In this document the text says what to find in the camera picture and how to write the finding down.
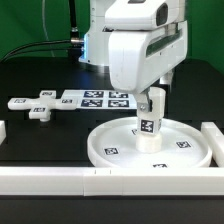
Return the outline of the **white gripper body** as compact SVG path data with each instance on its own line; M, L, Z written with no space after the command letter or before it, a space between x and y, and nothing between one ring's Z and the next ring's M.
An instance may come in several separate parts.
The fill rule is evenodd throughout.
M116 0L105 13L114 89L141 93L186 58L186 0Z

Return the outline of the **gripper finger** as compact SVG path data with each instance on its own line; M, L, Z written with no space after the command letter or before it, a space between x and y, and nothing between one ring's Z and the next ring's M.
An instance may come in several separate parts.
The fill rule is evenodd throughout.
M163 75L160 79L159 79L159 84L160 85L165 85L167 86L169 89L172 88L172 80L173 80L173 76L174 76L174 70L171 69L169 72L167 72L165 75Z
M137 116L144 119L152 111L152 102L149 96L149 91L145 90L142 93L135 94L134 98L137 104Z

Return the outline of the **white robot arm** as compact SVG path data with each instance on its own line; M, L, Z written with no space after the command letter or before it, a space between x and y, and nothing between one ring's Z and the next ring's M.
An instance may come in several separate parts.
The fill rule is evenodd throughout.
M185 7L186 0L90 0L80 61L133 94L141 119L164 116L165 92L152 85L186 58Z

